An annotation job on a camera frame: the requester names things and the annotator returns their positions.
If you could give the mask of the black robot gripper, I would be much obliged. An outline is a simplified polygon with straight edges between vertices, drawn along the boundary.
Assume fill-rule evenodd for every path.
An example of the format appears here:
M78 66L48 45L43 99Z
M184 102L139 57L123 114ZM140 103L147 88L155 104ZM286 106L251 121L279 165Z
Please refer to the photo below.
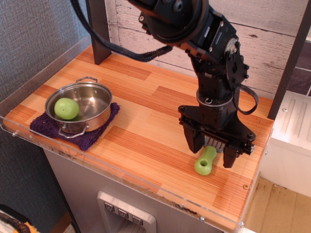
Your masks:
M254 151L256 134L238 118L238 112L249 115L256 106L248 111L239 108L240 92L234 91L221 100L210 99L197 92L198 106L181 105L179 123L183 125L189 149L197 153L210 136L225 144L224 167L231 168L236 158L243 153Z

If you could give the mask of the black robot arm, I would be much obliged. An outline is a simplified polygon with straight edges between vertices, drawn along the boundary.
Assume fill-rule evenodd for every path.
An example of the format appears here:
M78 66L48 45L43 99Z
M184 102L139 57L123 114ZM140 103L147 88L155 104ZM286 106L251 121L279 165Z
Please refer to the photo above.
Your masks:
M240 91L248 65L236 30L206 0L134 0L143 29L159 42L190 57L198 78L198 106L178 108L189 149L197 153L208 138L224 146L224 167L251 154L256 135L238 118Z

